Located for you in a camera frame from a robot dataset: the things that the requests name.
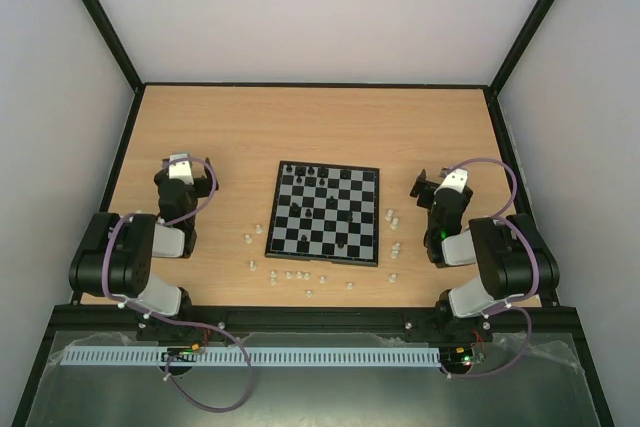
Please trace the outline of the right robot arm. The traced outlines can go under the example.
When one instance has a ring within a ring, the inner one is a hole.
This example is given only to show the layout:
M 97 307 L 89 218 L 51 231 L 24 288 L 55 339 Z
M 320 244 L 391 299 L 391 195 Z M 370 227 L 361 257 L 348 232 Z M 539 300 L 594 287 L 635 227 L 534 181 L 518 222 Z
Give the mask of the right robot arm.
M 434 182 L 421 171 L 410 196 L 426 210 L 422 244 L 438 268 L 476 265 L 478 274 L 465 284 L 443 291 L 424 322 L 429 340 L 455 339 L 471 319 L 502 313 L 516 302 L 554 290 L 560 271 L 554 255 L 526 213 L 462 217 L 472 198 L 468 172 L 455 169 Z

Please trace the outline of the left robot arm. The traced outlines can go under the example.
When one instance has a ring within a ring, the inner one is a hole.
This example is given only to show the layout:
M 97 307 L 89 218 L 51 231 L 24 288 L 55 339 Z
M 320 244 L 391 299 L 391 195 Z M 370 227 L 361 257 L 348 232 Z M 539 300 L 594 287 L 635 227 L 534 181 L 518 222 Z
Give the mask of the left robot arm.
M 178 153 L 163 161 L 154 184 L 158 213 L 92 216 L 69 268 L 70 287 L 135 311 L 141 329 L 162 329 L 165 339 L 206 338 L 209 329 L 191 322 L 189 293 L 154 274 L 152 260 L 193 254 L 196 216 L 218 191 L 218 179 L 208 158 Z

